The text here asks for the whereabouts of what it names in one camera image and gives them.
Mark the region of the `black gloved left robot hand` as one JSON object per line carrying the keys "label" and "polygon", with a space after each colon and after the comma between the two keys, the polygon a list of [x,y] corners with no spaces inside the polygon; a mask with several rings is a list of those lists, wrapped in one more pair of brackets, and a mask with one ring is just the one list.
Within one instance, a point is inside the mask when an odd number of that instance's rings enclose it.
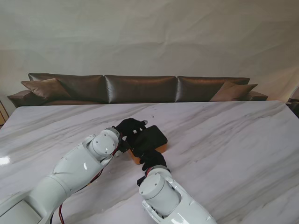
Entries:
{"label": "black gloved left robot hand", "polygon": [[122,137],[128,137],[139,133],[146,129],[147,121],[139,121],[134,118],[128,118],[123,120],[119,125],[113,126],[115,130],[117,130]]}

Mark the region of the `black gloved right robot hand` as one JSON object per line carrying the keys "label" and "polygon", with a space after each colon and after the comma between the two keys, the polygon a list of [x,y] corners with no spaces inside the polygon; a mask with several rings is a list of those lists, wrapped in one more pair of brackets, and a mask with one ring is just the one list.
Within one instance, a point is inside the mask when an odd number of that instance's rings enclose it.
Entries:
{"label": "black gloved right robot hand", "polygon": [[166,161],[163,157],[163,155],[154,150],[150,150],[145,152],[141,157],[140,157],[140,164],[142,164],[142,171],[146,171],[151,167],[157,166],[157,165],[162,165],[167,167]]}

